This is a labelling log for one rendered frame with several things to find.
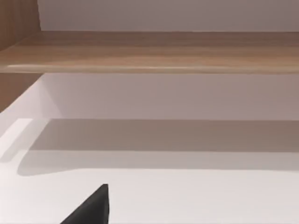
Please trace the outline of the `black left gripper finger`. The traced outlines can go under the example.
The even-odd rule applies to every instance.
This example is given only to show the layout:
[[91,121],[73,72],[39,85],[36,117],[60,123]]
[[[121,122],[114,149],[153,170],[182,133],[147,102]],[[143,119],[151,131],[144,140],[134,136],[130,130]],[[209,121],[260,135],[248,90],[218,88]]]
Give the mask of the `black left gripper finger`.
[[109,190],[102,184],[60,224],[108,224]]

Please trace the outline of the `wooden open shelf unit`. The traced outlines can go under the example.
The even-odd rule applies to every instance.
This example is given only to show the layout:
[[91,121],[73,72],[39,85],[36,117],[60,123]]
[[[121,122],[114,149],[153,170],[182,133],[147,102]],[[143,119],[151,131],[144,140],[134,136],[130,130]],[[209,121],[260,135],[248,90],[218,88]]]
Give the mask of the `wooden open shelf unit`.
[[299,0],[0,0],[0,74],[298,74]]

